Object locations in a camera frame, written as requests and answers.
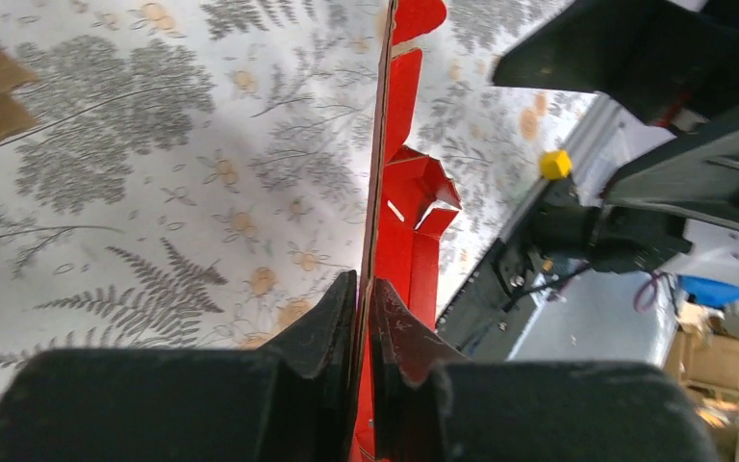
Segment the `floral patterned mat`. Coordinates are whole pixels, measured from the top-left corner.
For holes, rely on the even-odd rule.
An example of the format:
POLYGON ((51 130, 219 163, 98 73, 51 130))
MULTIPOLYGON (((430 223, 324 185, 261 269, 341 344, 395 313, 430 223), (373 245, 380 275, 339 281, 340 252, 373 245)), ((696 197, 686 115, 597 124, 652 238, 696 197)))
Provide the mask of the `floral patterned mat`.
POLYGON ((383 1, 0 1, 0 395, 53 347, 256 347, 361 260, 383 1))

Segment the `red paper box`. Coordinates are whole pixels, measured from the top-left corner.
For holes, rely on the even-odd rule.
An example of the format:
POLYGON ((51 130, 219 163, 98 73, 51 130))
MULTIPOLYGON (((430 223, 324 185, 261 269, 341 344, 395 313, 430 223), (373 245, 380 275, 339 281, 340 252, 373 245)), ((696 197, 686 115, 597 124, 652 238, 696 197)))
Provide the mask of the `red paper box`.
POLYGON ((370 296, 388 281, 419 321, 436 313, 438 241, 460 207, 441 163, 406 146, 423 59, 415 40, 446 21, 442 1, 391 1, 381 28, 369 195, 355 317, 350 336, 347 460, 383 461, 372 406, 370 296))

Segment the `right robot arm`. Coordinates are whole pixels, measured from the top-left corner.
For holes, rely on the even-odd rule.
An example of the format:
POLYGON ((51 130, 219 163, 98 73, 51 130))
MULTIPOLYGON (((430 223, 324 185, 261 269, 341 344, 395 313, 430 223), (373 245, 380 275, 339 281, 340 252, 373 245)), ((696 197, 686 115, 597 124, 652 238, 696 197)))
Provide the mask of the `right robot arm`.
POLYGON ((544 206, 547 256, 654 270, 693 249, 688 220, 739 232, 739 1, 575 1, 503 55, 497 87, 600 92, 672 138, 619 167, 601 205, 544 206))

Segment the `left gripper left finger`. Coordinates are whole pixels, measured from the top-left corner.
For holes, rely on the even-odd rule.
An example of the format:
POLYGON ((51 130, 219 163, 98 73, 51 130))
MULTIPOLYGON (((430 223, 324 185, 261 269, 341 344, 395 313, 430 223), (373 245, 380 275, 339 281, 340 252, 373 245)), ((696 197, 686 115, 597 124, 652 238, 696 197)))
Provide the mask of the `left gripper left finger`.
POLYGON ((254 349, 56 349, 0 398, 0 461, 345 461, 357 274, 254 349))

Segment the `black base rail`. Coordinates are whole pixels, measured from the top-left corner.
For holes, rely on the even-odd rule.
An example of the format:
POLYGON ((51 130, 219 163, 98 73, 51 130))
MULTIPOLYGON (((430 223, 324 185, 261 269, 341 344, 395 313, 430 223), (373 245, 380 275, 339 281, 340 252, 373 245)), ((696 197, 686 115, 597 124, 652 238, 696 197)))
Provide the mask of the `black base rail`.
POLYGON ((510 300, 537 280, 541 265, 531 245, 495 240, 438 317, 438 335, 473 361, 510 358, 537 310, 529 295, 510 300))

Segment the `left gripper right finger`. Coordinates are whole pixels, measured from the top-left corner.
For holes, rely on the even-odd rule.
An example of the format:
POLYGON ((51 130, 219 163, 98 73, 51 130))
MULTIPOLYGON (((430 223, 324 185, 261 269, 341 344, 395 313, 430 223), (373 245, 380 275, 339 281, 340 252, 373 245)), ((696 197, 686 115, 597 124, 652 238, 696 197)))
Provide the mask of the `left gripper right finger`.
POLYGON ((694 403, 616 361, 468 360, 392 284, 369 308, 375 454, 389 461, 715 461, 694 403))

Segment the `yellow cube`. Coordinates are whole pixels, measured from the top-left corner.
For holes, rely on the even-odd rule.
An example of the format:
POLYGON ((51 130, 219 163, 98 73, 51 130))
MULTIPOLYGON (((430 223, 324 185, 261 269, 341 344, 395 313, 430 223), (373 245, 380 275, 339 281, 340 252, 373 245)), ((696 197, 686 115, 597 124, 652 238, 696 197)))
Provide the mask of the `yellow cube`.
POLYGON ((573 169, 573 163, 566 150, 554 150, 544 153, 539 159, 541 176, 549 181, 567 178, 573 169))

